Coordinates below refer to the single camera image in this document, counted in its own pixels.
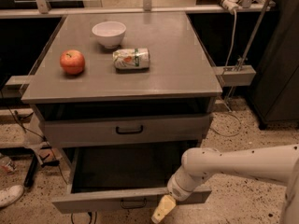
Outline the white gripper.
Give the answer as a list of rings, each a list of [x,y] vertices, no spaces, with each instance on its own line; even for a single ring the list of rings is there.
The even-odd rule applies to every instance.
[[[179,167],[167,183],[170,195],[164,195],[154,210],[151,217],[153,223],[159,224],[176,207],[176,201],[187,200],[195,189],[205,184],[210,177],[210,173],[190,174],[185,168]]]

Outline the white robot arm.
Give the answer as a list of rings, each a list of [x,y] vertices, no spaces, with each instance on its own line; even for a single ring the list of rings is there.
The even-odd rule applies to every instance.
[[[167,183],[168,193],[151,220],[160,223],[177,205],[215,174],[234,175],[275,183],[286,188],[279,224],[299,222],[299,146],[265,147],[233,152],[194,147],[185,151],[181,165]]]

